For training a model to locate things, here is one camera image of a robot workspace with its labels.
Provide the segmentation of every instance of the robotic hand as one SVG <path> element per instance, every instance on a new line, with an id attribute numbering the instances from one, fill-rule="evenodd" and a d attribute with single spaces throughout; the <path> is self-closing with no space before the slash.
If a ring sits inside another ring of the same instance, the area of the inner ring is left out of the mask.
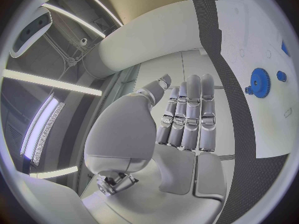
<path id="1" fill-rule="evenodd" d="M 150 114 L 171 83 L 169 75 L 149 83 L 135 93 L 113 102 L 99 116 L 85 143 L 87 168 L 99 175 L 98 186 L 113 195 L 138 180 L 131 173 L 140 171 L 151 160 L 156 124 Z"/>

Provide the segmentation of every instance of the white cylindrical structure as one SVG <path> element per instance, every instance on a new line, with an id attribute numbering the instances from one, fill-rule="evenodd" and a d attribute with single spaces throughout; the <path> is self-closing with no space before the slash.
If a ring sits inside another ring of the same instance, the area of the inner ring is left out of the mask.
<path id="1" fill-rule="evenodd" d="M 86 57 L 87 69 L 103 78 L 141 62 L 202 47 L 192 0 L 149 11 L 107 36 Z"/>

